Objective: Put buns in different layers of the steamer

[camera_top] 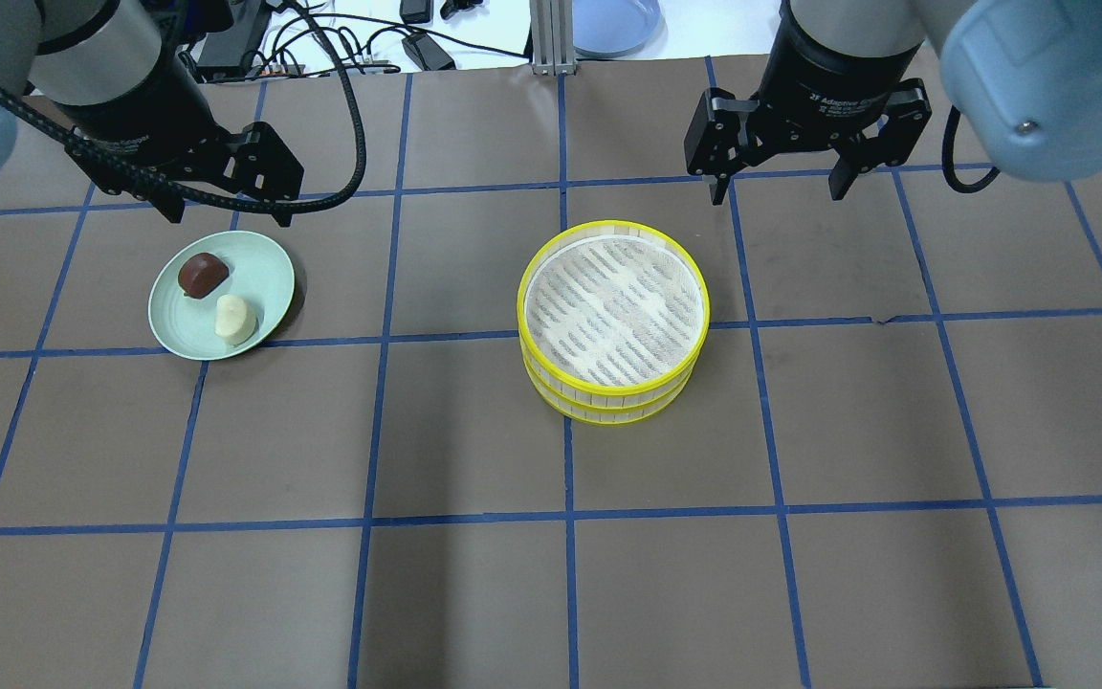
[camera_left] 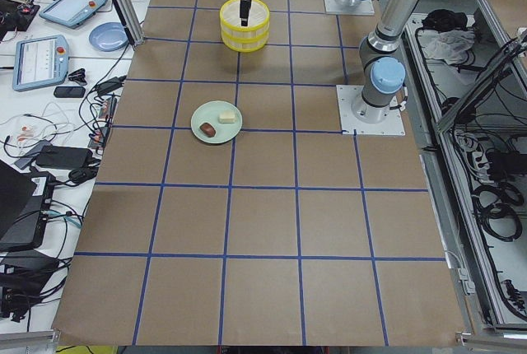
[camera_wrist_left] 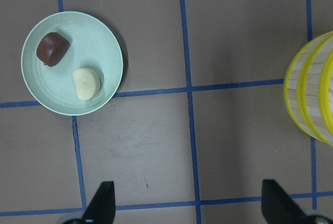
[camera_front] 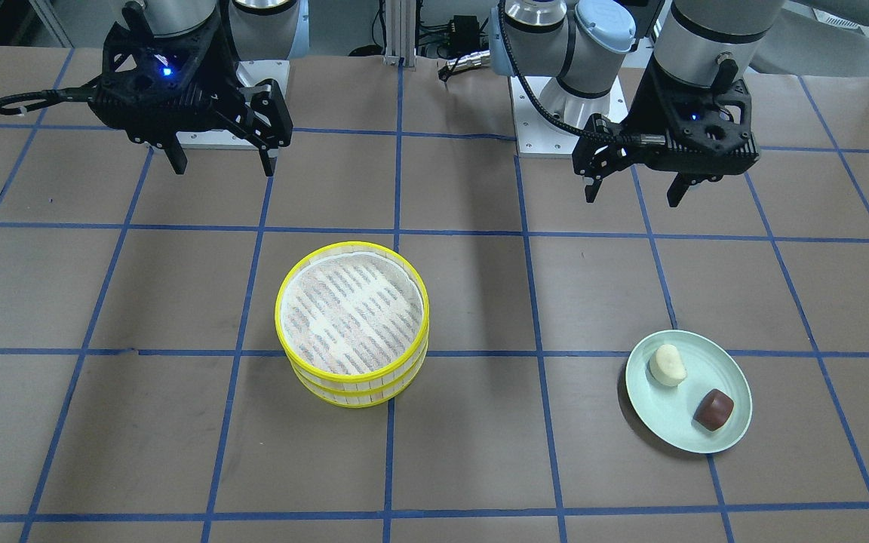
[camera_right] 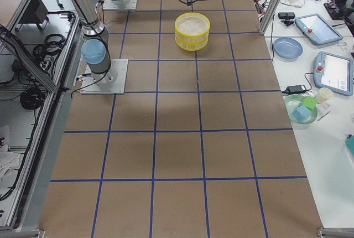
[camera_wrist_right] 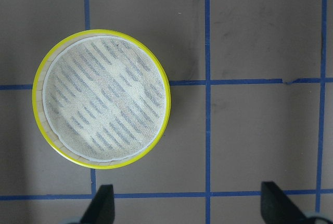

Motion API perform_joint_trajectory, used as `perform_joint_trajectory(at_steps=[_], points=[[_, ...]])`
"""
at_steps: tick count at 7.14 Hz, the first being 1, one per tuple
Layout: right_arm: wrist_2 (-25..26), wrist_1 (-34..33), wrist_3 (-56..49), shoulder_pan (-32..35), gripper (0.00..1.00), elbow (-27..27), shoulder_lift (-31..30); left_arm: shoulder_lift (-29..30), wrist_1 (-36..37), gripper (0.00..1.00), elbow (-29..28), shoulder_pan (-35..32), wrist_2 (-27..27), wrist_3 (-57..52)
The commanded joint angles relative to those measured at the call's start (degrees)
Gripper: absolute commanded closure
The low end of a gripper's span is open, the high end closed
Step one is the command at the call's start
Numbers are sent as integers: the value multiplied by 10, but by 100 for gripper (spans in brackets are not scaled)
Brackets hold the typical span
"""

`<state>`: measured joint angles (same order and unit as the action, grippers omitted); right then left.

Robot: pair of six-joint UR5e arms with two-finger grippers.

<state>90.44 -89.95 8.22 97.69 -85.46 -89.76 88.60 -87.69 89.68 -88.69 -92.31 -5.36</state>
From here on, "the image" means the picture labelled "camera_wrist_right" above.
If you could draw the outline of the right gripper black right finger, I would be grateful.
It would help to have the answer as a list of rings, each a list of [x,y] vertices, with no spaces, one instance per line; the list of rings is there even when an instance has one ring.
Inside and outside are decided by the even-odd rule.
[[[273,181],[261,183],[261,216],[267,224],[314,223]]]

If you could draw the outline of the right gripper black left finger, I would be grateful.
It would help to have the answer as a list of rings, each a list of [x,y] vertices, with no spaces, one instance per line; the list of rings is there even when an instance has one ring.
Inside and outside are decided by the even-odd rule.
[[[101,185],[85,211],[80,223],[113,224],[115,205],[113,185]]]

